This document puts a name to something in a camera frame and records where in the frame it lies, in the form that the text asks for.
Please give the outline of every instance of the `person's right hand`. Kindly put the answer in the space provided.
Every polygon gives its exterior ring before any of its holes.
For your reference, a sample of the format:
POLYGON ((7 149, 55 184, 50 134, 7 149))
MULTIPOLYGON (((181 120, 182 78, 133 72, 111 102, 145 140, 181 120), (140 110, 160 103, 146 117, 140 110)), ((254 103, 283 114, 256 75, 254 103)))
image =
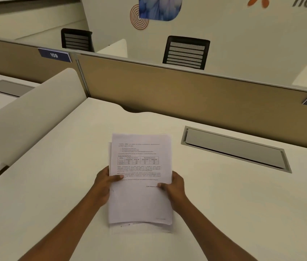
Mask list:
POLYGON ((173 171, 172 183, 158 183, 157 187, 167 192, 173 210, 180 214, 182 207, 189 202, 185 194, 185 184, 182 176, 173 171))

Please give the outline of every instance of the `mesh chair back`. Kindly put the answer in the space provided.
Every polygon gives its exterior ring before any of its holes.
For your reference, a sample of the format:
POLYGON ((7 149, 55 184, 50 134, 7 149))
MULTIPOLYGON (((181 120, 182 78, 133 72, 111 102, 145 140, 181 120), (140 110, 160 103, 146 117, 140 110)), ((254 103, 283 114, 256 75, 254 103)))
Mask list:
POLYGON ((79 29, 63 28, 62 47, 94 52, 92 43, 92 32, 79 29))
POLYGON ((169 36, 163 63, 204 70, 210 41, 183 36, 169 36))

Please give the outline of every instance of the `office workstation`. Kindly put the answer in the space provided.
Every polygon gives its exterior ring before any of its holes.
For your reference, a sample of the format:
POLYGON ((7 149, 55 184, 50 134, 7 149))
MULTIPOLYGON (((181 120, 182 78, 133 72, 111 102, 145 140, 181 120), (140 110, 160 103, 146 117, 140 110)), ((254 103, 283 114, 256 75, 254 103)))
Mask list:
MULTIPOLYGON (((10 166, 0 260, 17 260, 80 201, 108 165, 112 133, 171 135, 173 170, 219 229, 258 260, 307 260, 307 88, 61 52, 72 62, 0 40, 0 75, 41 83, 0 108, 10 166)), ((170 233, 115 233, 107 215, 105 206, 72 260, 205 259, 177 214, 170 233)))

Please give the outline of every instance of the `beige partition panel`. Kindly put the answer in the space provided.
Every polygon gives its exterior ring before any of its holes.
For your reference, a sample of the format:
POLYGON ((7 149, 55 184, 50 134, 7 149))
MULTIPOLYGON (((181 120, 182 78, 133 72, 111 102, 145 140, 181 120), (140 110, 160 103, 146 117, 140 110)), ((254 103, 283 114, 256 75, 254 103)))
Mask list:
POLYGON ((302 105, 307 92, 77 57, 93 98, 307 147, 307 106, 302 105))
POLYGON ((66 68, 73 68, 86 92, 74 55, 69 54, 72 63, 43 58, 34 46, 0 40, 0 74, 43 83, 66 68))

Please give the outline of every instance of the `stack of papers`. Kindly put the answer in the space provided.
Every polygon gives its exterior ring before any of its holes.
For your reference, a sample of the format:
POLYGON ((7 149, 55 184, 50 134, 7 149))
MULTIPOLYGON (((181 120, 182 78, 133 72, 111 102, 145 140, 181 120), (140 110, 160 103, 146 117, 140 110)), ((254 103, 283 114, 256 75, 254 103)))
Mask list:
POLYGON ((148 222, 171 225, 173 210, 157 183, 172 182, 172 147, 169 135, 113 134, 110 176, 124 179, 112 183, 108 220, 113 223, 148 222))

